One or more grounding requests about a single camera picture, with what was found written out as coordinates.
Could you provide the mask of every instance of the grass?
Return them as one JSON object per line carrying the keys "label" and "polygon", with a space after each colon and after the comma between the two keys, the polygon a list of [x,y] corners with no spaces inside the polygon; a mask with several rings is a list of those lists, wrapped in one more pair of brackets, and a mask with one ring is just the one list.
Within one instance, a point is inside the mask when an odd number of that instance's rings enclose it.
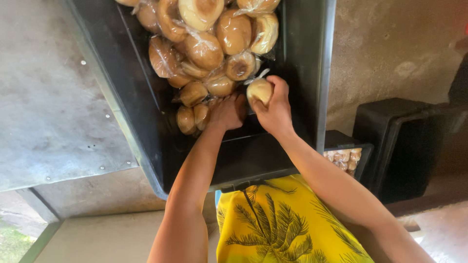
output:
{"label": "grass", "polygon": [[34,241],[0,218],[0,263],[18,263]]}

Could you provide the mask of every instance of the yellow shirt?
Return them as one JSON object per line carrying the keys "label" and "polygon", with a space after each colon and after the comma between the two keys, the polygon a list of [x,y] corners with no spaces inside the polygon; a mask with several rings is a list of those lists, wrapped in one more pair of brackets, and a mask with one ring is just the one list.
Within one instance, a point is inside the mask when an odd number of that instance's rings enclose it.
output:
{"label": "yellow shirt", "polygon": [[373,263],[300,175],[222,194],[219,263]]}

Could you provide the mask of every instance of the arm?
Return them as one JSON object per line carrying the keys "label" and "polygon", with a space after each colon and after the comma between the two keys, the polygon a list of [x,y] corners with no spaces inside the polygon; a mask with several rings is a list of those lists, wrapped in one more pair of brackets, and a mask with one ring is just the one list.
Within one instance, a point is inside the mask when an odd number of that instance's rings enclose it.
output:
{"label": "arm", "polygon": [[393,215],[365,187],[304,142],[293,129],[289,87],[269,76],[274,93],[268,108],[252,103],[260,124],[288,154],[310,188],[334,211],[372,232],[392,262],[433,262]]}
{"label": "arm", "polygon": [[208,260],[203,203],[224,133],[242,126],[245,101],[243,95],[232,95],[212,108],[210,122],[175,178],[149,263]]}

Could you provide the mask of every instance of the person's left hand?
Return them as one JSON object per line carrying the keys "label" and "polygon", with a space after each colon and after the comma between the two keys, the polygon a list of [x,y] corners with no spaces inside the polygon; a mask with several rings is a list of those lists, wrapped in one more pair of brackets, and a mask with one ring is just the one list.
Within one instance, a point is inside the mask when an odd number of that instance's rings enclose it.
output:
{"label": "person's left hand", "polygon": [[232,94],[211,102],[211,116],[207,126],[214,126],[224,131],[242,127],[247,116],[246,101],[244,94]]}

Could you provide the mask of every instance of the hand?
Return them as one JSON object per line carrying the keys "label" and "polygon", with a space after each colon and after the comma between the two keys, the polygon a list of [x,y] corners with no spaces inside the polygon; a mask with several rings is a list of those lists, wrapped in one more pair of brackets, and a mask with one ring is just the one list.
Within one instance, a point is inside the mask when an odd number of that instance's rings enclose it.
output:
{"label": "hand", "polygon": [[246,101],[244,94],[232,94],[224,99],[213,100],[210,102],[211,116],[207,126],[223,131],[242,127],[247,116]]}
{"label": "hand", "polygon": [[262,127],[276,139],[279,136],[294,132],[291,120],[291,106],[289,105],[289,86],[286,81],[278,76],[268,76],[267,81],[273,83],[273,95],[268,107],[259,100],[250,105],[257,114]]}

